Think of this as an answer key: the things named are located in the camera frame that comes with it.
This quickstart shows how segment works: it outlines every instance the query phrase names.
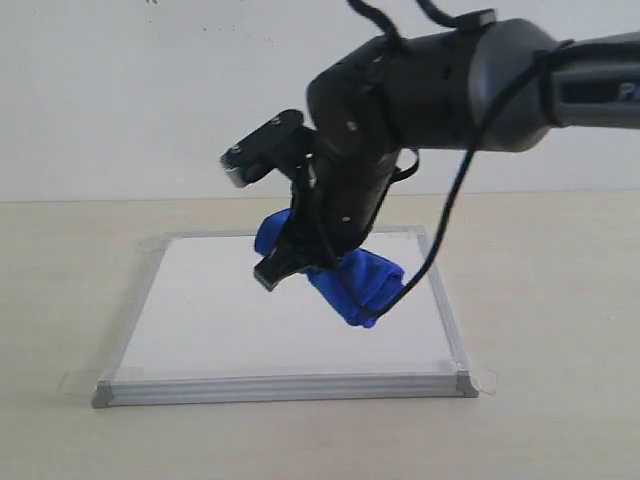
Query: blue cloth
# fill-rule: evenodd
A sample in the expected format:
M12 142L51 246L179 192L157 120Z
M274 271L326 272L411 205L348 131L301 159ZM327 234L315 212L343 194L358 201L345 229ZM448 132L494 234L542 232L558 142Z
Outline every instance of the blue cloth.
M262 222L254 242L257 253L265 256L271 251L287 218L289 209L274 213ZM360 303L370 310L384 307L403 288L404 270L400 266L362 248L349 252L340 262L340 270ZM349 325L364 328L375 326L378 319L360 312L342 286L336 271L308 269L302 274Z

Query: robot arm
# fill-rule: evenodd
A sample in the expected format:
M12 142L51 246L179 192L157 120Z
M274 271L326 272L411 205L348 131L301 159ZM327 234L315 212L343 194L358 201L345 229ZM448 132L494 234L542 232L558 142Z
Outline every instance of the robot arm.
M640 128L640 33L559 42L531 22L497 21L488 10L434 16L456 29L407 40L381 21L385 36L318 75L307 89L315 130L287 110L222 157L239 187L274 168L292 182L290 218L254 272L268 290L307 268L335 268L364 242L391 184L402 177L396 167L402 149L471 150L433 255L408 292L437 253L476 150L523 152L552 128Z

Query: white wall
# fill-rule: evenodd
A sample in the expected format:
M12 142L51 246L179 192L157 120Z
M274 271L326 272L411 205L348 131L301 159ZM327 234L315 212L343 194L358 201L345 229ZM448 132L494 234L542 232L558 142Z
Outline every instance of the white wall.
M497 7L559 39L639 28L635 0L438 1ZM372 3L407 36L438 30L413 0ZM275 174L236 190L218 156L280 110L305 109L308 81L374 34L346 0L0 2L0 200L287 195ZM481 155L466 187L637 188L639 149L640 132L555 132L526 154ZM459 158L425 152L394 193L446 190Z

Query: beige table surface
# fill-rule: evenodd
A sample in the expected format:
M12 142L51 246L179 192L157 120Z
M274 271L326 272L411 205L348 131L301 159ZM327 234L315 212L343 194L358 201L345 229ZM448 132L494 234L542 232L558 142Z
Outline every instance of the beige table surface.
M0 479L640 478L640 192L460 201L439 266L495 396L92 410L146 239L283 205L0 205Z

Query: table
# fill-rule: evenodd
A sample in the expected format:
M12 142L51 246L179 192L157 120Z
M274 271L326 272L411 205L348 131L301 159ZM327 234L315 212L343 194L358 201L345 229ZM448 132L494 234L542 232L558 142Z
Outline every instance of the table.
M441 202L390 198L379 224L432 231ZM150 239L283 206L0 204L0 477L638 478L640 192L459 201L438 263L495 395L92 410Z

